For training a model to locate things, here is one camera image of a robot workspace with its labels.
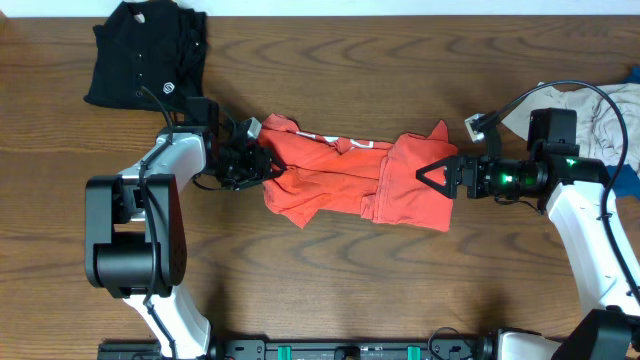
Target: wooden tabletop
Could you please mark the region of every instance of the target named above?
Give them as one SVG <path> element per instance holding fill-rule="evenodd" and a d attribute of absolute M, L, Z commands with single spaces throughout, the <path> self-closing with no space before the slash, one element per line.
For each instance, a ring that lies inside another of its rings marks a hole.
<path fill-rule="evenodd" d="M 0 31 L 0 358 L 90 359 L 103 339 L 151 336 L 86 280 L 84 186 L 129 167 L 163 126 L 156 113 L 86 104 L 104 19 L 9 19 Z M 631 17 L 211 18 L 205 94 L 238 118 L 272 112 L 303 130 L 394 141 L 463 119 L 539 81 L 620 82 L 638 62 Z M 504 154 L 526 143 L 501 128 Z M 454 203 L 451 230 L 320 212 L 304 230 L 262 189 L 181 194 L 184 284 L 218 332 L 272 339 L 426 338 L 452 326 L 565 336 L 581 319 L 547 217 L 491 199 Z M 640 246 L 640 206 L 618 200 Z"/>

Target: red cloth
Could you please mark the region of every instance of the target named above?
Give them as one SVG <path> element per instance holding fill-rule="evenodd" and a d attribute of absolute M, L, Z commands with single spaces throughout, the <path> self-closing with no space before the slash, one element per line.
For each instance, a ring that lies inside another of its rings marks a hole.
<path fill-rule="evenodd" d="M 374 223 L 449 230 L 453 201 L 416 180 L 416 170 L 458 151 L 442 121 L 429 137 L 404 134 L 390 144 L 304 133 L 272 114 L 259 141 L 287 165 L 282 176 L 264 182 L 265 203 L 301 228 L 324 209 Z M 442 171 L 427 176 L 444 181 Z"/>

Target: folded black clothing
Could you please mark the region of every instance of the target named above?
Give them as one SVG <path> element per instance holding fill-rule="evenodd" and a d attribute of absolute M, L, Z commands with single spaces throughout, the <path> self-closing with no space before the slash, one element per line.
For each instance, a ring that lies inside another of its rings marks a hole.
<path fill-rule="evenodd" d="M 202 96 L 205 13 L 182 9 L 170 0 L 122 2 L 93 32 L 98 59 L 86 102 L 159 110 L 140 92 L 145 86 L 167 110 L 184 112 L 187 97 Z"/>

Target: blue cloth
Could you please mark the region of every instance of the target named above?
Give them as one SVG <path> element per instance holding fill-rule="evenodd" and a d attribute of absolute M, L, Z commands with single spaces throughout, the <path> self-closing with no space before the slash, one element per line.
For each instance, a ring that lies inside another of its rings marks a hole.
<path fill-rule="evenodd" d="M 631 68 L 631 74 L 624 79 L 625 84 L 640 84 L 640 66 L 634 66 Z"/>
<path fill-rule="evenodd" d="M 607 166 L 607 171 L 609 172 L 609 176 L 613 176 L 616 167 Z M 633 171 L 631 166 L 625 165 L 622 167 L 616 183 L 613 184 L 613 191 L 618 198 L 633 195 L 640 200 L 640 178 L 638 178 L 638 174 Z"/>

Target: white towel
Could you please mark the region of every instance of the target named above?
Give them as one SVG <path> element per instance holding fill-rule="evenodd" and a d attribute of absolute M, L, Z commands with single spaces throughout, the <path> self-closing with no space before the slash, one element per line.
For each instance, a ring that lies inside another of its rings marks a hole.
<path fill-rule="evenodd" d="M 627 125 L 629 150 L 626 164 L 636 174 L 640 167 L 640 85 L 599 86 L 618 105 Z M 516 135 L 527 139 L 532 110 L 546 108 L 575 110 L 578 114 L 576 142 L 580 156 L 600 159 L 605 165 L 617 165 L 622 151 L 622 133 L 613 110 L 590 89 L 561 92 L 553 87 L 529 95 L 502 122 Z"/>

